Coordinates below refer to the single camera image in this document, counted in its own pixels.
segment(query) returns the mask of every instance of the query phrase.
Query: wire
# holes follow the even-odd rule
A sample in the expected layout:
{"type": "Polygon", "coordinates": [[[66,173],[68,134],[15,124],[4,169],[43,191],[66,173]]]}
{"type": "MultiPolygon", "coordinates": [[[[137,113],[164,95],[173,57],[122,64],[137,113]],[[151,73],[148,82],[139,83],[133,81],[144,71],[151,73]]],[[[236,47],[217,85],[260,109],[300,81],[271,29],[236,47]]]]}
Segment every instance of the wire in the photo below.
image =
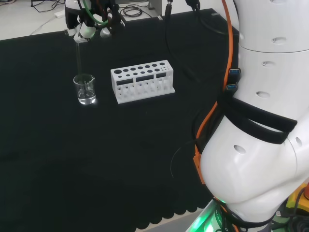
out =
{"type": "Polygon", "coordinates": [[[1,2],[0,6],[9,5],[9,4],[12,4],[14,2],[16,2],[16,0],[4,1],[4,2],[1,2]]]}
{"type": "Polygon", "coordinates": [[[35,29],[30,35],[33,35],[34,33],[36,33],[38,30],[40,30],[45,24],[49,23],[50,21],[53,21],[54,19],[56,19],[56,16],[52,17],[51,19],[49,19],[46,23],[40,25],[37,29],[35,29]]]}
{"type": "Polygon", "coordinates": [[[33,5],[33,8],[34,8],[37,12],[43,13],[43,12],[48,12],[48,11],[54,10],[58,5],[63,5],[63,4],[65,4],[65,1],[64,1],[64,2],[60,2],[60,0],[49,0],[49,1],[54,1],[54,3],[52,4],[52,8],[51,8],[50,10],[46,10],[46,11],[39,11],[39,10],[36,8],[36,6],[42,4],[42,3],[45,2],[45,1],[46,1],[46,0],[43,0],[42,2],[40,2],[40,3],[36,4],[36,5],[33,5]]]}
{"type": "Polygon", "coordinates": [[[233,3],[234,3],[234,6],[235,6],[235,9],[236,9],[237,17],[239,18],[239,15],[238,15],[238,8],[237,8],[237,5],[236,5],[236,3],[235,3],[235,0],[233,0],[233,3]]]}
{"type": "Polygon", "coordinates": [[[139,5],[136,5],[136,4],[128,4],[128,6],[125,6],[125,7],[120,7],[120,8],[123,8],[121,11],[120,11],[120,14],[122,16],[126,16],[126,17],[130,17],[130,18],[136,18],[136,17],[139,17],[141,16],[143,13],[145,13],[146,15],[148,15],[150,18],[152,18],[152,16],[150,14],[148,14],[147,12],[143,11],[140,7],[147,7],[147,6],[139,6],[139,5]],[[128,14],[128,12],[130,11],[138,11],[136,12],[135,14],[128,14]]]}
{"type": "Polygon", "coordinates": [[[85,6],[85,9],[86,9],[87,14],[89,15],[89,17],[90,17],[93,21],[95,21],[96,23],[98,23],[98,24],[100,24],[100,25],[103,25],[103,26],[105,26],[105,25],[108,24],[108,20],[106,20],[105,22],[101,22],[101,21],[98,21],[96,18],[93,17],[93,15],[91,14],[91,12],[90,12],[90,10],[89,10],[89,8],[88,8],[88,6],[87,6],[86,0],[83,0],[83,4],[84,4],[84,6],[85,6]]]}
{"type": "Polygon", "coordinates": [[[173,175],[173,172],[172,172],[172,164],[173,164],[173,160],[174,160],[175,155],[176,155],[184,146],[186,146],[186,145],[188,145],[188,144],[190,144],[190,143],[192,143],[192,142],[195,142],[195,141],[196,141],[196,139],[193,139],[193,140],[190,140],[190,141],[184,143],[181,147],[179,147],[179,148],[175,151],[174,155],[172,156],[172,159],[171,159],[171,161],[170,161],[169,170],[170,170],[170,173],[171,173],[171,175],[172,175],[173,178],[174,178],[174,175],[173,175]]]}
{"type": "Polygon", "coordinates": [[[214,33],[217,33],[219,35],[224,35],[224,36],[227,36],[228,35],[228,32],[223,32],[223,31],[220,31],[216,28],[213,28],[212,26],[208,25],[202,18],[201,18],[201,14],[200,14],[200,11],[198,8],[196,8],[195,10],[195,13],[197,15],[197,19],[199,21],[199,23],[205,28],[205,29],[208,29],[208,30],[211,30],[212,32],[214,33]]]}
{"type": "Polygon", "coordinates": [[[279,223],[276,221],[272,221],[274,223],[274,225],[271,227],[272,230],[277,230],[277,229],[281,229],[284,227],[288,227],[290,232],[293,232],[293,231],[305,232],[306,228],[309,228],[309,216],[303,216],[303,215],[296,214],[300,198],[302,194],[304,193],[304,191],[305,191],[305,188],[301,189],[301,191],[299,192],[296,198],[295,206],[293,209],[293,214],[289,215],[290,217],[289,220],[286,221],[285,223],[279,223]]]}
{"type": "MultiPolygon", "coordinates": [[[[227,7],[227,4],[226,4],[226,1],[222,0],[222,4],[223,4],[223,7],[224,7],[224,11],[225,11],[225,15],[226,15],[226,20],[227,20],[228,42],[229,42],[229,44],[228,44],[228,47],[229,47],[228,48],[228,60],[227,60],[227,66],[226,66],[224,83],[223,83],[223,91],[224,91],[224,89],[226,87],[226,84],[227,84],[228,72],[229,72],[229,69],[231,68],[232,59],[233,59],[233,27],[232,27],[232,22],[231,22],[231,18],[230,18],[230,14],[229,14],[229,11],[228,11],[228,7],[227,7]]],[[[197,139],[199,138],[202,130],[204,129],[206,123],[210,119],[211,115],[213,114],[213,112],[215,111],[217,106],[218,106],[218,103],[216,102],[214,104],[214,106],[212,107],[211,111],[206,115],[205,119],[203,120],[203,122],[199,126],[198,131],[197,131],[197,136],[196,136],[197,139]]],[[[200,155],[201,155],[200,151],[198,150],[197,145],[195,145],[195,156],[199,158],[200,155]]],[[[200,170],[199,170],[199,165],[200,164],[195,163],[195,165],[196,165],[196,168],[197,168],[198,172],[200,173],[200,170]]]]}

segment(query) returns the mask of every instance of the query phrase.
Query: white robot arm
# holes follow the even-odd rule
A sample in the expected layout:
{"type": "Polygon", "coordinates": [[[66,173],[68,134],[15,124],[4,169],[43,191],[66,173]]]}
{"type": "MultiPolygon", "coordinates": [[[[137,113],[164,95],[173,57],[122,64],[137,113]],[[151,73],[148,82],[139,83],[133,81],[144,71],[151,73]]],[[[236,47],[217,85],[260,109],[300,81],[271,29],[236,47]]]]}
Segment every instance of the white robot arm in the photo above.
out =
{"type": "Polygon", "coordinates": [[[298,123],[283,143],[275,144],[224,117],[200,165],[216,198],[242,220],[264,222],[309,177],[309,1],[235,2],[241,79],[234,98],[298,123]]]}
{"type": "Polygon", "coordinates": [[[67,0],[65,15],[69,35],[74,35],[77,43],[89,41],[98,29],[102,38],[110,37],[125,27],[118,10],[114,0],[67,0]],[[102,20],[94,18],[94,14],[100,15],[102,20]]]}

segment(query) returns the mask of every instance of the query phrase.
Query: round hole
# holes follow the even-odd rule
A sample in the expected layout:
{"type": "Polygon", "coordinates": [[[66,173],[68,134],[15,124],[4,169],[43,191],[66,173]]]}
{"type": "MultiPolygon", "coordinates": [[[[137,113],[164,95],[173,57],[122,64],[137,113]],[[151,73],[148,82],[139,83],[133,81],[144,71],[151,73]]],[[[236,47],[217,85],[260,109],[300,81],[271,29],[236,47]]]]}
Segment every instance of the round hole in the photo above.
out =
{"type": "Polygon", "coordinates": [[[270,94],[267,92],[263,92],[263,91],[258,91],[256,92],[257,96],[259,96],[260,98],[270,98],[270,94]]]}
{"type": "Polygon", "coordinates": [[[246,154],[246,150],[245,150],[243,147],[241,147],[241,146],[234,145],[234,149],[235,149],[238,153],[240,153],[240,154],[242,154],[242,155],[246,154]]]}
{"type": "Polygon", "coordinates": [[[303,145],[303,143],[301,142],[300,138],[296,137],[295,139],[296,139],[296,142],[297,142],[297,144],[298,144],[299,146],[302,146],[302,145],[303,145]]]}

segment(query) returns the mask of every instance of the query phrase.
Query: green light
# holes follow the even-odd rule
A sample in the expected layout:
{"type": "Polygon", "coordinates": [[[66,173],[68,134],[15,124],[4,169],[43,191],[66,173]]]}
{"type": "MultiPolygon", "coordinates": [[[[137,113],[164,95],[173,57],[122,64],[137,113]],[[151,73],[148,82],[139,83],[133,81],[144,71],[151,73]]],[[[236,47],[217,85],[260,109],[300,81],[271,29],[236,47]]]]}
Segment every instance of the green light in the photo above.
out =
{"type": "Polygon", "coordinates": [[[201,218],[198,217],[197,220],[194,222],[192,228],[195,229],[195,230],[198,229],[199,226],[200,226],[200,223],[199,223],[200,221],[201,221],[201,218]]]}
{"type": "Polygon", "coordinates": [[[213,232],[213,227],[212,227],[212,225],[209,224],[209,225],[205,228],[204,232],[213,232]]]}

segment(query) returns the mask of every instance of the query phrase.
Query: table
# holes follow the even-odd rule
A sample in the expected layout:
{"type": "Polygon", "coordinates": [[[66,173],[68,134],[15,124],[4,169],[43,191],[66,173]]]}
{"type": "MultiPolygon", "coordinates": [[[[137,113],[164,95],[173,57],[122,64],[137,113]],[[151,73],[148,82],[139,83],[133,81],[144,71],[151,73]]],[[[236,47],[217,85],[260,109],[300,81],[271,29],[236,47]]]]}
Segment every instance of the table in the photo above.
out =
{"type": "MultiPolygon", "coordinates": [[[[226,22],[201,11],[213,26],[226,22]]],[[[227,39],[192,13],[173,15],[172,50],[201,80],[188,80],[168,54],[159,18],[128,22],[112,40],[81,45],[96,77],[97,104],[80,105],[74,40],[64,32],[0,41],[0,231],[132,232],[211,200],[192,160],[192,121],[213,106],[227,39]],[[118,105],[110,69],[167,59],[175,94],[118,105]]],[[[233,67],[237,67],[235,41],[233,67]]]]}

